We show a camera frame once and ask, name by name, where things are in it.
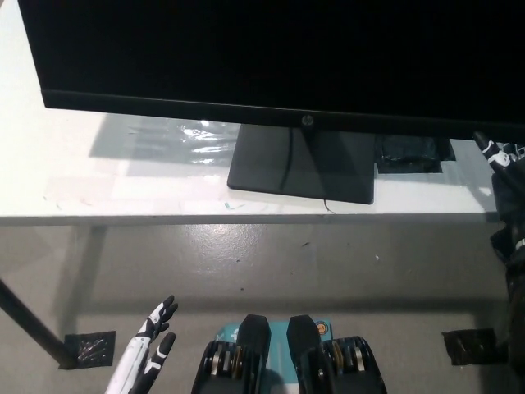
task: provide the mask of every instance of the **black monitor screen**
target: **black monitor screen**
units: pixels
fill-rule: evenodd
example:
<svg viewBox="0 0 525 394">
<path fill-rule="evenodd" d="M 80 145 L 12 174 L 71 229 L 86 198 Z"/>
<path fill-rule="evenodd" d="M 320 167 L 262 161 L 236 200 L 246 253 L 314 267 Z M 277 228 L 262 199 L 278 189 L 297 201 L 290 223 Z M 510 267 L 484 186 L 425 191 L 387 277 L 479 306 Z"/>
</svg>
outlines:
<svg viewBox="0 0 525 394">
<path fill-rule="evenodd" d="M 525 124 L 511 2 L 19 3 L 44 91 Z"/>
</svg>

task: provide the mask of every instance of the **monitor stand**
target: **monitor stand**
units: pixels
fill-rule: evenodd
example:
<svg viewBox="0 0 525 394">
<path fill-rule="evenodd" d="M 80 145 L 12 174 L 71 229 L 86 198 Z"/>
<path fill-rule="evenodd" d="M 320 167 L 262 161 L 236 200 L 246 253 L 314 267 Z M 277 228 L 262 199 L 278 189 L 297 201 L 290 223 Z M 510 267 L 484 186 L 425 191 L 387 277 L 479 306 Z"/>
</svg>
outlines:
<svg viewBox="0 0 525 394">
<path fill-rule="evenodd" d="M 231 189 L 371 204 L 375 136 L 242 125 Z"/>
</svg>

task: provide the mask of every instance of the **floor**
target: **floor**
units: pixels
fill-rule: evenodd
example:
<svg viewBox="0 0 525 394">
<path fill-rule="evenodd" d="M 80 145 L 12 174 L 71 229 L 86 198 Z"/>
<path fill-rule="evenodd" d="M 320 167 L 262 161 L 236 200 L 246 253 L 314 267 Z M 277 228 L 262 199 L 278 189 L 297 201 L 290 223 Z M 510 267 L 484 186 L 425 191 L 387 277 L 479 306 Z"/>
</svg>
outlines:
<svg viewBox="0 0 525 394">
<path fill-rule="evenodd" d="M 174 294 L 177 341 L 153 393 L 189 393 L 205 346 L 247 313 L 309 313 L 331 318 L 338 337 L 364 336 L 389 393 L 513 392 L 506 367 L 451 367 L 441 337 L 503 331 L 497 228 L 4 227 L 0 275 L 60 336 L 116 330 L 117 357 Z M 3 313 L 0 332 L 2 392 L 104 392 L 113 368 L 59 371 Z"/>
</svg>

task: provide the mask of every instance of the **white desk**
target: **white desk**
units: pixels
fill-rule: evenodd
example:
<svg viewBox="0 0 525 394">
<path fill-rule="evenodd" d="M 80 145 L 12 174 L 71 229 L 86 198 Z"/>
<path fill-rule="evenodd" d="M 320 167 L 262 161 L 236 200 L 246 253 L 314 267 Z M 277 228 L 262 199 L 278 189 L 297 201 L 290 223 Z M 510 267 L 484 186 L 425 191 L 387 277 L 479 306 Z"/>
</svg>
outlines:
<svg viewBox="0 0 525 394">
<path fill-rule="evenodd" d="M 238 126 L 209 127 L 230 133 L 220 165 L 198 163 L 183 142 L 210 150 L 196 121 L 46 109 L 17 1 L 0 7 L 0 225 L 496 218 L 491 170 L 472 142 L 452 141 L 458 161 L 443 174 L 380 175 L 374 205 L 329 201 L 329 212 L 322 200 L 229 190 Z"/>
</svg>

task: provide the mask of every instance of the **desk leg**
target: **desk leg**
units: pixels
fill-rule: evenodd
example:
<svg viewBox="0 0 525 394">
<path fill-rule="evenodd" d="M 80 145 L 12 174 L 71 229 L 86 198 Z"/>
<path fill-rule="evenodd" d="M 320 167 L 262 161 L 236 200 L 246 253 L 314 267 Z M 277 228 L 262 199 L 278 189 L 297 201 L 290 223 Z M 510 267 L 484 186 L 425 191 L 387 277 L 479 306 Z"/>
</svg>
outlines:
<svg viewBox="0 0 525 394">
<path fill-rule="evenodd" d="M 61 369 L 75 369 L 78 361 L 49 329 L 20 301 L 0 280 L 0 308 L 27 332 L 55 361 Z"/>
</svg>

